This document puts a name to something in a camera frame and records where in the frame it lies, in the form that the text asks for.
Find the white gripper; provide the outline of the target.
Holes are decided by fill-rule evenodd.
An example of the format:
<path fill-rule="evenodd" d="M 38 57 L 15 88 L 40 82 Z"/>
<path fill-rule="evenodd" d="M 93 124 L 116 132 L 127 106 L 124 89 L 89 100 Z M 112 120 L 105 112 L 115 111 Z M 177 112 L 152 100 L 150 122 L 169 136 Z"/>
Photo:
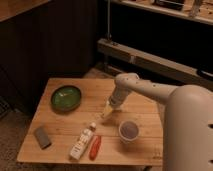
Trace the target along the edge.
<path fill-rule="evenodd" d="M 113 108 L 118 108 L 124 103 L 128 95 L 129 91 L 127 89 L 116 86 L 109 97 L 109 102 L 106 102 L 101 117 L 103 119 L 108 117 L 113 112 Z"/>

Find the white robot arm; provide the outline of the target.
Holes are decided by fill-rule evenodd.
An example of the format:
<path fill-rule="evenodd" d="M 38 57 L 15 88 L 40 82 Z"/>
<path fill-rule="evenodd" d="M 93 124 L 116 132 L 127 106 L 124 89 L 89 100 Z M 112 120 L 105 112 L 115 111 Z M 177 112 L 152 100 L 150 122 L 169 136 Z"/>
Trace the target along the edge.
<path fill-rule="evenodd" d="M 131 92 L 164 104 L 163 171 L 213 171 L 213 92 L 198 85 L 153 83 L 136 73 L 118 74 L 114 85 L 103 119 Z"/>

